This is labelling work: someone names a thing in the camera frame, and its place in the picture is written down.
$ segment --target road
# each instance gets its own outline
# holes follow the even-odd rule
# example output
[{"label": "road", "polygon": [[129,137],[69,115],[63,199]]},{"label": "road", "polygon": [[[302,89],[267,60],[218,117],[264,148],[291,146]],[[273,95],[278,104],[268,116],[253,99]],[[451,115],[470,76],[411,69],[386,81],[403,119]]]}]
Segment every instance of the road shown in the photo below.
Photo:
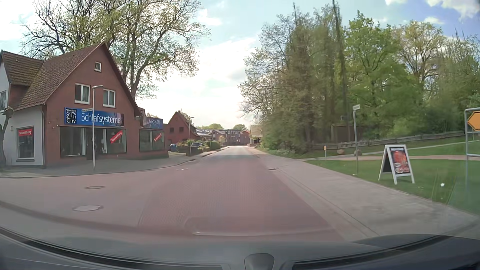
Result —
[{"label": "road", "polygon": [[247,147],[229,147],[168,171],[145,204],[140,228],[183,227],[195,235],[256,236],[329,232],[330,225]]},{"label": "road", "polygon": [[[70,225],[187,238],[344,240],[243,146],[152,171],[1,184],[1,201]],[[105,188],[85,189],[89,185]],[[80,205],[103,208],[72,211]]]}]

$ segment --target sky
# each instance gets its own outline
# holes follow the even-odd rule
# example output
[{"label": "sky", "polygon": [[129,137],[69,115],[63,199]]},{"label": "sky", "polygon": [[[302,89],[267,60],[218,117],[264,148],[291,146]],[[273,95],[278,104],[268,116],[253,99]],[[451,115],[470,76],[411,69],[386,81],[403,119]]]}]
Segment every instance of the sky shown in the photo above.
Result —
[{"label": "sky", "polygon": [[[329,3],[331,0],[295,0],[302,12]],[[478,0],[338,0],[338,4],[345,24],[359,10],[382,25],[417,20],[441,26],[447,36],[456,29],[465,35],[480,34]],[[0,10],[0,49],[18,53],[24,32],[19,22],[35,21],[33,0],[0,0]],[[196,76],[172,74],[166,82],[157,83],[156,99],[137,100],[138,105],[165,123],[174,111],[182,110],[194,117],[195,125],[250,126],[252,117],[240,111],[243,59],[260,46],[263,24],[275,23],[276,15],[292,11],[293,2],[287,0],[203,0],[197,19],[210,28],[211,36],[199,44]]]}]

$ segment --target storefront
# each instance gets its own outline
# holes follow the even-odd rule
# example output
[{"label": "storefront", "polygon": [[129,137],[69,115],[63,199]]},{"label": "storefront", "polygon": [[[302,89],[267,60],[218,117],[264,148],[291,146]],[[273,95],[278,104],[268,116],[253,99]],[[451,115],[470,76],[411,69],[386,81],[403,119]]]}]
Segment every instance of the storefront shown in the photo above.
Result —
[{"label": "storefront", "polygon": [[139,130],[139,140],[141,153],[154,156],[159,151],[165,151],[163,119],[144,117],[142,128]]},{"label": "storefront", "polygon": [[[127,129],[123,113],[96,110],[93,117],[97,155],[127,153]],[[92,157],[92,111],[65,108],[64,126],[60,126],[60,156]]]}]

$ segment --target blue shop sign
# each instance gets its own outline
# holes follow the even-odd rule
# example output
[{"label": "blue shop sign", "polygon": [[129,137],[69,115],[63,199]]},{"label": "blue shop sign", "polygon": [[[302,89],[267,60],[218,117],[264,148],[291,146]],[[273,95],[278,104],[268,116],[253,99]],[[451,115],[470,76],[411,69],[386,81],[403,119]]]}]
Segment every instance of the blue shop sign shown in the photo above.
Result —
[{"label": "blue shop sign", "polygon": [[163,129],[163,119],[144,116],[144,128]]},{"label": "blue shop sign", "polygon": [[[95,111],[95,126],[123,126],[123,113]],[[65,108],[65,124],[92,125],[92,111]]]}]

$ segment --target yellow diamond sign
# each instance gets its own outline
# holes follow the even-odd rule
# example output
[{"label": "yellow diamond sign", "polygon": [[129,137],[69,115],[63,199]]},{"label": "yellow diamond sign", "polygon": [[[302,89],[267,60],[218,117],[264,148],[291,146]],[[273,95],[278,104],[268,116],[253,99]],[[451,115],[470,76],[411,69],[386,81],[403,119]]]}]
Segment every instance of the yellow diamond sign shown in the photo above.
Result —
[{"label": "yellow diamond sign", "polygon": [[475,131],[480,131],[480,110],[474,111],[472,115],[468,118],[467,123]]}]

